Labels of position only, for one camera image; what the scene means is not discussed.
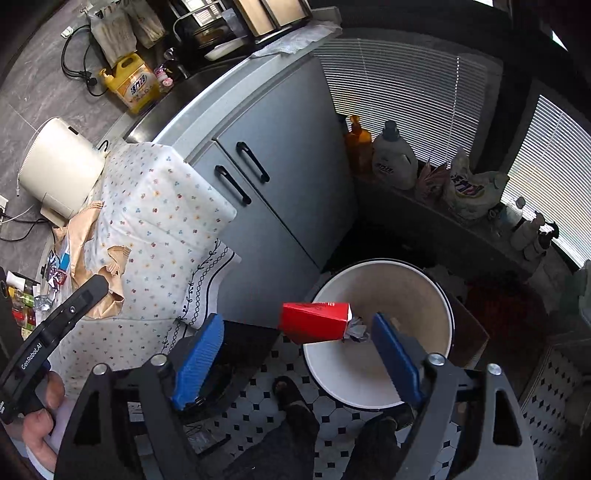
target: patterned cloth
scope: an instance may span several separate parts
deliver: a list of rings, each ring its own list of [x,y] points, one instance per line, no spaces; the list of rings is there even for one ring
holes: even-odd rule
[[[100,197],[105,206],[85,246],[87,268],[101,269],[111,245],[131,250],[116,318],[174,319],[196,265],[236,209],[172,147],[150,143],[113,149]]]
[[[218,286],[241,260],[217,239],[236,210],[172,148],[117,145],[101,182],[89,201],[104,199],[105,207],[85,263],[97,271],[108,261],[108,246],[128,246],[125,303],[117,317],[80,320],[50,356],[71,397],[96,364],[140,367],[193,335],[217,311]],[[71,294],[68,279],[54,305]]]

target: metal screw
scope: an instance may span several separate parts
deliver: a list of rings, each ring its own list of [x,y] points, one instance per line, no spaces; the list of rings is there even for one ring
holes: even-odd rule
[[[98,364],[95,365],[95,367],[92,369],[92,372],[95,375],[104,375],[105,373],[107,373],[108,369],[109,367],[107,367],[105,364]]]
[[[168,357],[166,357],[166,355],[163,355],[161,353],[159,353],[158,355],[154,355],[150,359],[150,363],[152,365],[154,365],[155,367],[161,367],[164,364],[166,364],[167,361],[168,361]]]
[[[503,370],[497,364],[488,364],[486,369],[493,375],[501,375]]]
[[[445,357],[439,353],[430,353],[427,357],[429,363],[437,367],[442,366],[445,363]]]

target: white blinds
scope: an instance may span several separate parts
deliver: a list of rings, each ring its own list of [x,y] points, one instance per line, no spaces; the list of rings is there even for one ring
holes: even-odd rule
[[[335,38],[317,48],[338,113],[374,137],[395,120],[417,158],[439,165],[470,153],[485,100],[486,67],[430,48]]]
[[[509,172],[503,202],[522,195],[560,228],[556,243],[580,266],[591,258],[591,136],[540,96],[530,128]]]
[[[193,11],[198,9],[199,7],[204,7],[212,3],[213,0],[184,0],[184,4],[187,6],[189,11]],[[221,14],[220,9],[217,5],[212,5],[211,8],[204,10],[198,14],[194,14],[195,20],[199,25],[204,26],[207,25],[209,22],[213,22],[219,15]]]

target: black door handle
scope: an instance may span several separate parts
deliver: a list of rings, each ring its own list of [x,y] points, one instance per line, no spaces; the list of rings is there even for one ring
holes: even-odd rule
[[[234,180],[234,178],[232,178],[230,172],[226,170],[226,167],[222,165],[216,165],[216,172],[219,173],[222,177],[224,177],[227,181],[229,181],[232,184],[232,186],[236,190],[238,190],[238,193],[242,195],[242,201],[246,205],[250,205],[252,203],[252,199],[247,195],[247,193],[244,190],[242,190],[242,187],[238,184],[238,182]]]
[[[271,180],[271,177],[269,176],[267,171],[263,168],[263,166],[261,165],[261,162],[259,162],[257,160],[257,158],[255,157],[255,154],[252,153],[252,150],[250,148],[248,148],[248,145],[246,145],[244,142],[238,142],[236,144],[236,150],[238,150],[239,152],[244,152],[255,163],[255,165],[261,171],[261,182],[267,183],[268,181]]]

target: human hand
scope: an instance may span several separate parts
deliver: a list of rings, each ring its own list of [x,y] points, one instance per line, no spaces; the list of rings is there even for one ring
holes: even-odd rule
[[[64,382],[55,372],[49,372],[47,380],[45,405],[51,410],[56,410],[64,401],[66,394]],[[50,434],[53,427],[53,418],[46,409],[26,415],[22,425],[22,441],[39,463],[50,472],[56,470],[57,454],[46,443],[45,437]]]

